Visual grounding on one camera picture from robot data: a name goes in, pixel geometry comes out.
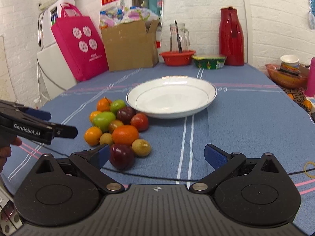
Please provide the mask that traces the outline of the person's left hand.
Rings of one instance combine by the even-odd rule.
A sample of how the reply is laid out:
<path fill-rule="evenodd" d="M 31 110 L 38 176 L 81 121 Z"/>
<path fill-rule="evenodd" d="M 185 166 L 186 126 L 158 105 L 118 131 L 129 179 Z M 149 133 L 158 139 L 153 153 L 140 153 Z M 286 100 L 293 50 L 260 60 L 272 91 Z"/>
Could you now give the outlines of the person's left hand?
<path fill-rule="evenodd" d="M 0 149 L 0 172 L 2 172 L 8 157 L 11 156 L 11 146 L 20 146 L 22 141 L 19 137 L 16 137 L 8 146 L 1 147 Z"/>

